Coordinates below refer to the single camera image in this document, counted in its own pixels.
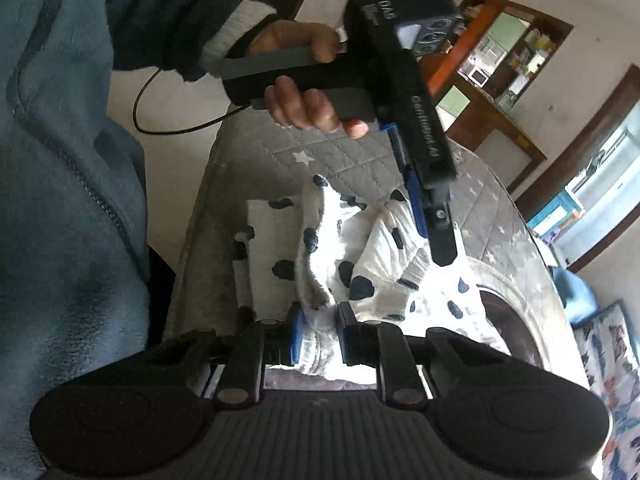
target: round black pad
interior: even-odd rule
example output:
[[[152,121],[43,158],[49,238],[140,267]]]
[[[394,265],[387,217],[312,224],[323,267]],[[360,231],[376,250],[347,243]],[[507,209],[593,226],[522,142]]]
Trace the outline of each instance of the round black pad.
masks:
[[[130,476],[183,451],[204,420],[186,387],[62,386],[31,413],[31,436],[48,465],[82,476]]]
[[[438,400],[438,427],[462,456],[489,470],[527,477],[571,475],[590,467],[600,452],[609,413],[577,384],[553,382],[461,384]]]

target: white polka dot cloth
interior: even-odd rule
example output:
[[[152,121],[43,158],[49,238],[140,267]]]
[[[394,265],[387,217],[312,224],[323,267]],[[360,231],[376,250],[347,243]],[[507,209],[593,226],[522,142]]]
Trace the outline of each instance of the white polka dot cloth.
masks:
[[[441,326],[509,353],[486,319],[460,231],[455,261],[434,264],[400,190],[387,203],[366,203],[315,175],[301,196],[249,201],[248,222],[236,235],[239,306],[258,320],[284,320],[300,302],[306,327],[297,370],[375,382],[372,368],[342,364],[335,309],[347,300],[359,321],[392,322],[415,336]]]

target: ribbed black surface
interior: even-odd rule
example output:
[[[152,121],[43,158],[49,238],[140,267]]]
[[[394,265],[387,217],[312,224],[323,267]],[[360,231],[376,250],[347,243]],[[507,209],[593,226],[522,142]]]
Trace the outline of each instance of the ribbed black surface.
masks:
[[[49,471],[43,480],[72,480]],[[137,480],[468,480],[509,478],[457,457],[419,413],[372,391],[268,391],[255,408],[220,413],[181,458]],[[568,477],[593,480],[587,471]]]

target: blue pillow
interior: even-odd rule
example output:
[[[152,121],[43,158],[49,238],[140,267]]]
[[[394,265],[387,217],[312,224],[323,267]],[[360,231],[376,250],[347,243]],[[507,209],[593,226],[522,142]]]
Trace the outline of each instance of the blue pillow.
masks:
[[[591,287],[579,276],[561,267],[553,267],[558,294],[562,298],[564,314],[572,325],[580,324],[598,311],[598,301]]]

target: patterned bedsheet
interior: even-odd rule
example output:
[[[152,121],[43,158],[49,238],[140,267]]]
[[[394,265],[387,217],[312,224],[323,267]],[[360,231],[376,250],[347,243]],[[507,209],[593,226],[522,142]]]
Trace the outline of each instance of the patterned bedsheet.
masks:
[[[452,143],[458,180],[451,209],[478,284],[505,297],[527,324],[554,373],[587,386],[573,333],[540,253],[508,193],[489,167]],[[313,174],[338,192],[388,199],[401,177],[386,133],[359,139],[282,128],[246,110],[223,123],[194,207],[165,336],[192,328],[236,330],[233,235],[246,226],[246,201],[300,192]]]
[[[613,429],[602,453],[604,478],[637,480],[640,473],[640,374],[618,304],[575,330],[591,391],[611,411]]]

